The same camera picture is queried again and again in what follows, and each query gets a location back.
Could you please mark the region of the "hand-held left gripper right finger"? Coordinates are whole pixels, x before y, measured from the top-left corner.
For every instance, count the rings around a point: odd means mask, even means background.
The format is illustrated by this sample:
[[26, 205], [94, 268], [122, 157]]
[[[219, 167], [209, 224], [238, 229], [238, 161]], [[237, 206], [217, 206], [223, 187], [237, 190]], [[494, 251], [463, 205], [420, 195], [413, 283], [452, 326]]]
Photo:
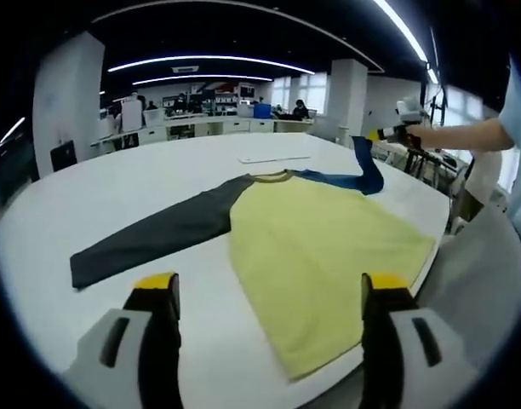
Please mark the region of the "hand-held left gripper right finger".
[[478, 377], [464, 343], [395, 274], [363, 274], [362, 408], [451, 408]]

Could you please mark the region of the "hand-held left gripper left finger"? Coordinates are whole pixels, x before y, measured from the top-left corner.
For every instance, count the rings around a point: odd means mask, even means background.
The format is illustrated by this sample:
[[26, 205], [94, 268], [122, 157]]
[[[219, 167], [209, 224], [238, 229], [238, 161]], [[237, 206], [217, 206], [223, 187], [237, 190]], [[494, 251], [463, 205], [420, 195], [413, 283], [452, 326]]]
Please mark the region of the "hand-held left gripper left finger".
[[89, 408], [181, 408], [180, 346], [179, 276], [154, 274], [80, 338], [64, 379]]

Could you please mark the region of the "person's right hand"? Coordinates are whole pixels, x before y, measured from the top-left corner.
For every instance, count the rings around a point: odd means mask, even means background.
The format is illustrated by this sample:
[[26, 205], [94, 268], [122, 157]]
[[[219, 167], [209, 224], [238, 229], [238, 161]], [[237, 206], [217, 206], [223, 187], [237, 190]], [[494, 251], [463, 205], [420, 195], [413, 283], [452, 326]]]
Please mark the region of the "person's right hand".
[[406, 127], [406, 133], [412, 145], [418, 149], [427, 149], [431, 146], [433, 129], [420, 124], [412, 124]]

